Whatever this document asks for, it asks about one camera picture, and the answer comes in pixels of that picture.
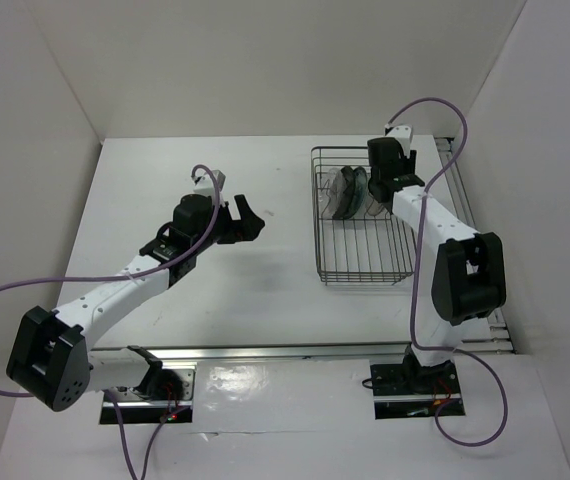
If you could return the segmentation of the blue floral patterned plate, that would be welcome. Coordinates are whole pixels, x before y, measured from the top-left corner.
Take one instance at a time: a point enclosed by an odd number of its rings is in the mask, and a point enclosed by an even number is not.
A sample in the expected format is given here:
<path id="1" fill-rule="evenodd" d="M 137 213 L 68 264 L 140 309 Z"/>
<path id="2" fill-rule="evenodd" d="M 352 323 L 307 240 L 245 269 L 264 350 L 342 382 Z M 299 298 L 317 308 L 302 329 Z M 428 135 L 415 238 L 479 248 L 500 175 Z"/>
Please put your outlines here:
<path id="1" fill-rule="evenodd" d="M 354 193 L 350 204 L 350 216 L 353 217 L 364 203 L 368 192 L 368 176 L 366 170 L 359 166 L 354 169 Z"/>

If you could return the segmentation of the smoky square glass plate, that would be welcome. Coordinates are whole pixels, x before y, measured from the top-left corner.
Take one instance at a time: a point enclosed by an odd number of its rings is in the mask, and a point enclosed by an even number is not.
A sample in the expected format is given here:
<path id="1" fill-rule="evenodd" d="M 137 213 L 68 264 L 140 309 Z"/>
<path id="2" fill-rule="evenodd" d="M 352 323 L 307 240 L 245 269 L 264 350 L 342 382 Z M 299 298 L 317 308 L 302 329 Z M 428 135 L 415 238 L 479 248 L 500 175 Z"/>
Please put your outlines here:
<path id="1" fill-rule="evenodd" d="M 378 218 L 391 213 L 392 204 L 390 202 L 379 202 L 373 197 L 366 200 L 365 217 Z"/>

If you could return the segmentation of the black round plate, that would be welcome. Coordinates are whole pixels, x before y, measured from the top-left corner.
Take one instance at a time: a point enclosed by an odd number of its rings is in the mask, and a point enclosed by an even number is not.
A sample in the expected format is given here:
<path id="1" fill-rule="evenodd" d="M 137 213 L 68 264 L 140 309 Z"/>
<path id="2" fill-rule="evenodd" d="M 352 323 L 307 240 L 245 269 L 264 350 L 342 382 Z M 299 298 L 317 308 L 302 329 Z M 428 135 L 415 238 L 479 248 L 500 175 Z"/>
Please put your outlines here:
<path id="1" fill-rule="evenodd" d="M 338 190 L 338 205 L 332 216 L 333 220 L 350 219 L 357 211 L 357 175 L 350 166 L 344 166 L 340 170 L 343 186 Z"/>

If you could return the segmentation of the clear textured glass plate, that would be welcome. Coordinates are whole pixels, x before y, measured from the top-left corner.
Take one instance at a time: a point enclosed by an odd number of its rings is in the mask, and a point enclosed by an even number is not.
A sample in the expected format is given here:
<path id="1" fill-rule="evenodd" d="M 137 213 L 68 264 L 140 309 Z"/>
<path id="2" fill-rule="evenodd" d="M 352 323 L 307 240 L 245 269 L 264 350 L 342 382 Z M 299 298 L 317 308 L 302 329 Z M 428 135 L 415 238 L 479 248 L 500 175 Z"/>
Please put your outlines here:
<path id="1" fill-rule="evenodd" d="M 317 195 L 321 219 L 332 220 L 339 213 L 346 187 L 345 176 L 338 168 L 331 168 L 322 176 Z"/>

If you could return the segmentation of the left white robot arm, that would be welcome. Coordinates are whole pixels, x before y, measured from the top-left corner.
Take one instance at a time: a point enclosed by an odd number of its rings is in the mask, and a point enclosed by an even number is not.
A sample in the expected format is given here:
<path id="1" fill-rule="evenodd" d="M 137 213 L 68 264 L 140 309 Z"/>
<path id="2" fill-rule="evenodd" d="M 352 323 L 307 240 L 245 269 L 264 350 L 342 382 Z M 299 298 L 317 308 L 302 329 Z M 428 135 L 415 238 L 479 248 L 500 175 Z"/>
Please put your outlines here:
<path id="1" fill-rule="evenodd" d="M 51 311 L 36 306 L 20 322 L 6 367 L 7 376 L 54 412 L 68 409 L 84 393 L 126 389 L 141 399 L 177 400 L 183 383 L 150 351 L 135 345 L 98 353 L 94 346 L 112 327 L 153 297 L 172 288 L 214 244 L 251 242 L 265 222 L 246 198 L 234 198 L 240 216 L 216 206 L 209 196 L 190 194 L 171 221 L 123 269 L 118 281 L 103 283 Z"/>

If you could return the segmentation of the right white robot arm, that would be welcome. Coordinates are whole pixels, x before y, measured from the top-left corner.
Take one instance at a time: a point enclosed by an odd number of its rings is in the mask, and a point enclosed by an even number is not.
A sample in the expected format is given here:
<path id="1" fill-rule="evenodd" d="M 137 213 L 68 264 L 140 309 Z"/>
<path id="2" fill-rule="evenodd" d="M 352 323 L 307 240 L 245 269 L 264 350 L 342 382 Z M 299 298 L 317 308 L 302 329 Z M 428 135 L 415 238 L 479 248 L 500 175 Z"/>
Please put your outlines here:
<path id="1" fill-rule="evenodd" d="M 417 152 L 408 140 L 367 142 L 371 196 L 416 234 L 410 306 L 410 355 L 401 379 L 425 391 L 436 367 L 451 361 L 468 322 L 486 318 L 506 302 L 503 245 L 459 220 L 415 173 Z"/>

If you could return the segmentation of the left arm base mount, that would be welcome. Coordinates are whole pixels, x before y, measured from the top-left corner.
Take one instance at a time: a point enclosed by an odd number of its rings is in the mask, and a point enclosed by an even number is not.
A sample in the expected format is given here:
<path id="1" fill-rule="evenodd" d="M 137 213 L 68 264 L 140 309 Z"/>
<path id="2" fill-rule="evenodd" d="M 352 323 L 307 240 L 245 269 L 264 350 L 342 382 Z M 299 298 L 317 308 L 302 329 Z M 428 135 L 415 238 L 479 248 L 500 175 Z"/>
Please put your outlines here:
<path id="1" fill-rule="evenodd" d="M 193 421 L 194 366 L 171 368 L 152 352 L 137 346 L 118 351 L 111 362 L 118 384 L 103 392 L 100 424 Z"/>

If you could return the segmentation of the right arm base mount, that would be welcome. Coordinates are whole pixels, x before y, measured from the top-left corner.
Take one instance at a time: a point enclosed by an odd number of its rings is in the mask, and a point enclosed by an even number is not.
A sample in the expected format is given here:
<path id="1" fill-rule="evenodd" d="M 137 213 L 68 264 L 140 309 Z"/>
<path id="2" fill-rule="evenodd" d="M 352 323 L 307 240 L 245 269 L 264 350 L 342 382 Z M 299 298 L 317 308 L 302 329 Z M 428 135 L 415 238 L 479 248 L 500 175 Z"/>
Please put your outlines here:
<path id="1" fill-rule="evenodd" d="M 421 377 L 401 364 L 373 364 L 361 386 L 373 395 L 376 420 L 464 416 L 457 370 L 452 362 Z"/>

